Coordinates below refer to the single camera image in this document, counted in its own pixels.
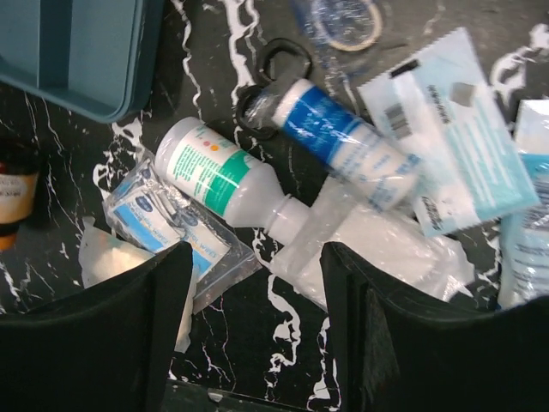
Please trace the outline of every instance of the plastic wrapping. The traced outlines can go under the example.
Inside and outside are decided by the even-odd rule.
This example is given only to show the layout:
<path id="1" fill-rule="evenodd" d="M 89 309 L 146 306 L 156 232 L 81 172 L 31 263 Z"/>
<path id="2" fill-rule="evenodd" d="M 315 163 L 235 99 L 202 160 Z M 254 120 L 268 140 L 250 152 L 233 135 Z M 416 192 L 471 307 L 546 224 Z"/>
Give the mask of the plastic wrapping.
<path id="1" fill-rule="evenodd" d="M 465 28 L 359 87 L 377 128 L 421 159 L 413 209 L 427 236 L 539 203 Z"/>
<path id="2" fill-rule="evenodd" d="M 92 286 L 132 270 L 148 261 L 153 253 L 139 249 L 94 227 L 93 217 L 84 217 L 78 262 L 82 267 L 84 288 Z M 184 353 L 190 345 L 190 327 L 192 323 L 193 297 L 196 291 L 196 273 L 193 273 L 183 317 L 179 325 L 175 350 Z"/>
<path id="3" fill-rule="evenodd" d="M 160 179 L 145 151 L 136 167 L 105 200 L 107 223 L 150 252 L 179 241 L 193 248 L 198 278 L 194 312 L 200 312 L 261 265 L 253 251 L 201 205 Z"/>
<path id="4" fill-rule="evenodd" d="M 443 301 L 474 281 L 474 267 L 459 242 L 428 239 L 417 222 L 380 214 L 357 203 L 345 185 L 328 178 L 310 220 L 294 242 L 274 256 L 271 271 L 326 310 L 320 256 L 327 241 L 341 242 L 384 272 Z"/>
<path id="5" fill-rule="evenodd" d="M 549 294 L 549 100 L 522 102 L 516 144 L 541 205 L 502 219 L 503 309 Z"/>
<path id="6" fill-rule="evenodd" d="M 254 127 L 283 129 L 376 210 L 396 206 L 418 182 L 417 156 L 401 153 L 306 79 L 282 76 L 265 88 L 246 116 Z"/>
<path id="7" fill-rule="evenodd" d="M 366 70 L 383 33 L 383 8 L 374 0 L 293 0 L 298 24 L 311 40 L 328 76 Z"/>

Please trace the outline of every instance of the teal plastic tray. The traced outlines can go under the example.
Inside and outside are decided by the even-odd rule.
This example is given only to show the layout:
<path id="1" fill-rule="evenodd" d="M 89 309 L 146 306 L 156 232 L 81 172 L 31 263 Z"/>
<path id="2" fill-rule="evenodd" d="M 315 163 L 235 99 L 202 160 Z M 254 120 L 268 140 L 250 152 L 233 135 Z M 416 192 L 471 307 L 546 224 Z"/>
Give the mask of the teal plastic tray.
<path id="1" fill-rule="evenodd" d="M 163 0 L 0 0 L 0 82 L 111 123 L 148 101 Z"/>

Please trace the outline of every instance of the medical supply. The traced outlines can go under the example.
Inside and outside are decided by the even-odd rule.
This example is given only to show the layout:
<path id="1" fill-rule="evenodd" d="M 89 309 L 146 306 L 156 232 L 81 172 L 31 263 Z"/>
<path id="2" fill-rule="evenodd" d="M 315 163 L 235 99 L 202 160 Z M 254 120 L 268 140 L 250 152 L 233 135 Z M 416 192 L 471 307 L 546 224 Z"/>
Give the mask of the medical supply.
<path id="1" fill-rule="evenodd" d="M 153 257 L 153 253 L 145 251 L 115 238 L 107 232 L 94 227 L 93 217 L 84 217 L 84 234 L 82 235 L 78 262 L 82 267 L 82 283 L 84 288 L 91 288 L 98 283 L 118 276 L 144 264 Z M 194 273 L 190 282 L 189 292 L 181 323 L 175 350 L 184 353 L 190 345 L 190 327 L 192 323 L 193 297 L 196 292 L 196 276 Z"/>
<path id="2" fill-rule="evenodd" d="M 264 227 L 287 245 L 309 218 L 309 208 L 285 196 L 275 170 L 209 129 L 197 118 L 177 122 L 155 159 L 159 175 L 225 219 L 232 227 Z"/>
<path id="3" fill-rule="evenodd" d="M 233 232 L 159 177 L 148 151 L 105 200 L 104 210 L 117 233 L 152 253 L 179 241 L 190 243 L 197 271 L 195 312 L 261 267 Z"/>
<path id="4" fill-rule="evenodd" d="M 0 137 L 0 251 L 15 243 L 21 222 L 33 212 L 39 168 L 33 145 Z"/>
<path id="5" fill-rule="evenodd" d="M 326 297 L 320 257 L 325 242 L 341 242 L 378 269 L 443 301 L 474 281 L 461 244 L 426 238 L 417 222 L 393 211 L 378 213 L 357 203 L 345 185 L 328 177 L 312 206 L 318 217 L 271 262 L 271 271 L 323 310 Z"/>
<path id="6" fill-rule="evenodd" d="M 521 103 L 515 137 L 541 205 L 502 220 L 503 309 L 549 294 L 549 100 Z"/>
<path id="7" fill-rule="evenodd" d="M 413 201 L 427 236 L 540 202 L 464 28 L 359 87 L 377 128 L 421 159 Z"/>
<path id="8" fill-rule="evenodd" d="M 384 16 L 374 0 L 292 0 L 299 27 L 315 46 L 330 80 L 365 71 L 369 49 L 383 32 Z"/>
<path id="9" fill-rule="evenodd" d="M 306 79 L 273 82 L 248 111 L 251 124 L 282 128 L 376 210 L 397 205 L 419 179 L 419 159 L 404 155 L 363 119 Z"/>

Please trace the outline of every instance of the light blue packet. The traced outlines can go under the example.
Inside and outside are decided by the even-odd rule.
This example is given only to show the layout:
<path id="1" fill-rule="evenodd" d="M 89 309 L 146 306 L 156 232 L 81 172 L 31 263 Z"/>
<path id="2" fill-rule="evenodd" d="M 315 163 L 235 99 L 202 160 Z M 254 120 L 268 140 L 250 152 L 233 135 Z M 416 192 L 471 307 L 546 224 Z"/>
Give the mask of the light blue packet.
<path id="1" fill-rule="evenodd" d="M 377 128 L 422 160 L 413 209 L 426 236 L 540 202 L 465 28 L 359 92 Z"/>
<path id="2" fill-rule="evenodd" d="M 503 309 L 549 294 L 549 100 L 522 102 L 516 144 L 541 205 L 502 220 Z"/>

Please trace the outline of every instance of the white packaging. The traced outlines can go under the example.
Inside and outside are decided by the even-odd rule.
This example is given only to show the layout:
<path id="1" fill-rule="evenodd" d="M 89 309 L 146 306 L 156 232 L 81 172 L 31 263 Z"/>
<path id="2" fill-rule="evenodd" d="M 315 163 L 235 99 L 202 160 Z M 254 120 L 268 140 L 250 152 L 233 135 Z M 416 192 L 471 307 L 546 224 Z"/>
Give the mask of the white packaging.
<path id="1" fill-rule="evenodd" d="M 309 208 L 285 196 L 275 170 L 196 118 L 184 118 L 156 153 L 163 179 L 221 216 L 231 227 L 264 227 L 283 245 L 309 218 Z"/>
<path id="2" fill-rule="evenodd" d="M 84 288 L 91 288 L 98 283 L 132 270 L 154 256 L 149 251 L 139 249 L 94 227 L 95 219 L 93 217 L 84 217 L 82 220 L 84 234 L 81 239 L 78 262 L 82 267 Z M 190 345 L 189 334 L 195 291 L 196 272 L 193 271 L 183 317 L 181 317 L 179 325 L 178 340 L 174 349 L 177 352 L 186 352 Z"/>
<path id="3" fill-rule="evenodd" d="M 521 103 L 516 145 L 541 205 L 502 219 L 498 304 L 503 309 L 549 295 L 549 100 Z"/>
<path id="4" fill-rule="evenodd" d="M 194 311 L 200 312 L 261 265 L 235 233 L 162 181 L 144 151 L 136 167 L 105 200 L 107 223 L 129 242 L 152 253 L 180 241 L 192 246 L 197 285 Z"/>
<path id="5" fill-rule="evenodd" d="M 326 310 L 320 266 L 325 242 L 341 242 L 378 269 L 440 300 L 449 301 L 474 280 L 474 267 L 459 242 L 444 236 L 427 239 L 419 224 L 395 212 L 379 214 L 348 196 L 332 178 L 312 206 L 318 216 L 303 237 L 284 247 L 271 271 Z"/>

